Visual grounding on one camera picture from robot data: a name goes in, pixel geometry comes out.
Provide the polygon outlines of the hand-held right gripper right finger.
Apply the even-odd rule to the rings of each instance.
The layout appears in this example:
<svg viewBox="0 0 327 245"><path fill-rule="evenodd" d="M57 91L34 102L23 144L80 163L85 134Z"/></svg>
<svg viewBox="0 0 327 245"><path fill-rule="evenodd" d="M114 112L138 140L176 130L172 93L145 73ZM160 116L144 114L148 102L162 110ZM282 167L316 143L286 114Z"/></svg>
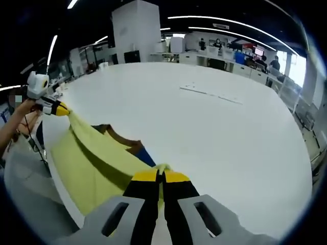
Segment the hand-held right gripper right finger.
<svg viewBox="0 0 327 245"><path fill-rule="evenodd" d="M210 195L200 195L182 173L164 171L162 187L172 244L278 243L268 235L246 230L234 212Z"/></svg>

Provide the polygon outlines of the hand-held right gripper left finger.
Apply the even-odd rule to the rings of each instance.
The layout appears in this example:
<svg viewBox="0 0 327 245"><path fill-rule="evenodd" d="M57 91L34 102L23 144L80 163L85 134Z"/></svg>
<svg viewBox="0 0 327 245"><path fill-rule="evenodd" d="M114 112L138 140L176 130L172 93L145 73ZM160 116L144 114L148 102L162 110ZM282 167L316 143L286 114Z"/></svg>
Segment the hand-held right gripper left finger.
<svg viewBox="0 0 327 245"><path fill-rule="evenodd" d="M54 244L151 244L158 218L159 171L137 173L123 195L89 213L83 227Z"/></svg>

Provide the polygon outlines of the person's left hand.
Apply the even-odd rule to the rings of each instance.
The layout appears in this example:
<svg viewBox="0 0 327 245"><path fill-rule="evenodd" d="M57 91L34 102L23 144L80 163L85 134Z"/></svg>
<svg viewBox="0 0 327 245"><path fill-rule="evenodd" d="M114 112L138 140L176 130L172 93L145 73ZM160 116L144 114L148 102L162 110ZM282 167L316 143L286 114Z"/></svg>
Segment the person's left hand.
<svg viewBox="0 0 327 245"><path fill-rule="evenodd" d="M36 111L36 110L40 110L40 109L41 109L41 106L39 104L37 104L35 100L31 100L31 99L25 100L19 106L19 110L23 115L28 114L33 111Z"/></svg>

